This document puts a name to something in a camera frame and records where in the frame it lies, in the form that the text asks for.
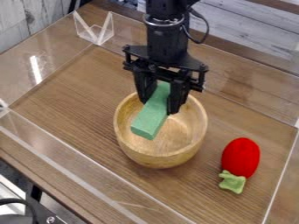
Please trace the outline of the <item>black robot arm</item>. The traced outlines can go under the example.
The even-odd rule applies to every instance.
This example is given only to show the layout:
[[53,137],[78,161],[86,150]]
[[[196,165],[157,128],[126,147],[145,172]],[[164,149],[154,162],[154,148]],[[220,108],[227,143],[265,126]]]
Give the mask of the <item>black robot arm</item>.
[[157,82],[170,85],[165,98],[166,113],[179,112],[192,90],[201,91],[209,68],[188,53],[188,43],[200,45],[189,33],[191,17],[201,14],[192,8],[200,0],[145,0],[142,17],[146,42],[125,45],[124,69],[134,77],[134,88],[140,102],[148,102]]

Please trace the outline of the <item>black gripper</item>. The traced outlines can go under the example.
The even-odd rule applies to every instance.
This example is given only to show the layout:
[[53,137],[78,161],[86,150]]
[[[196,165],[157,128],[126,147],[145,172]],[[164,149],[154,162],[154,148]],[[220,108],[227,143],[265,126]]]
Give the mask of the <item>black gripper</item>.
[[134,88],[141,103],[146,103],[156,87],[158,77],[168,81],[175,74],[168,68],[177,68],[187,73],[197,72],[199,78],[173,80],[170,93],[166,98],[166,114],[176,114],[185,103],[189,90],[201,91],[208,66],[196,60],[187,51],[188,41],[201,44],[208,37],[205,32],[201,40],[192,38],[189,34],[189,17],[179,16],[172,19],[157,19],[144,16],[146,28],[146,45],[125,45],[124,69],[133,72]]

